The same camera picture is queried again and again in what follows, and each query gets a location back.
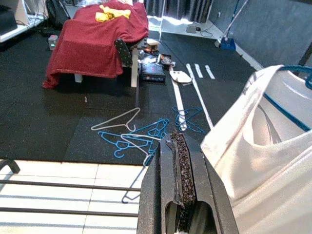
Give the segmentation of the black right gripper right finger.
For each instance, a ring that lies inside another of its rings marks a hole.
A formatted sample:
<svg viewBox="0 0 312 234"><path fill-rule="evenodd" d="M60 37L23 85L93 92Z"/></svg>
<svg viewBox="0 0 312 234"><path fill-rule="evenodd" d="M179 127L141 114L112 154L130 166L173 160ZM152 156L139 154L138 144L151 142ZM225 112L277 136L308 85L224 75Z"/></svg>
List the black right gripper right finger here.
<svg viewBox="0 0 312 234"><path fill-rule="evenodd" d="M237 234L238 227L221 180L198 147L171 135L174 199L173 234Z"/></svg>

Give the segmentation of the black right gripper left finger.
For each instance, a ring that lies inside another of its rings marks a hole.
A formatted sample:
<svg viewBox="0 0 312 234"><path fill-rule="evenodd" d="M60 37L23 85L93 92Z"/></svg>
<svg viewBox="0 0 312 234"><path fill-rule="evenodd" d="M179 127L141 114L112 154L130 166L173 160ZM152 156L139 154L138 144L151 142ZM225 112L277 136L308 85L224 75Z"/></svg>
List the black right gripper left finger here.
<svg viewBox="0 0 312 234"><path fill-rule="evenodd" d="M171 135L159 144L141 184L138 234L176 234L178 211Z"/></svg>

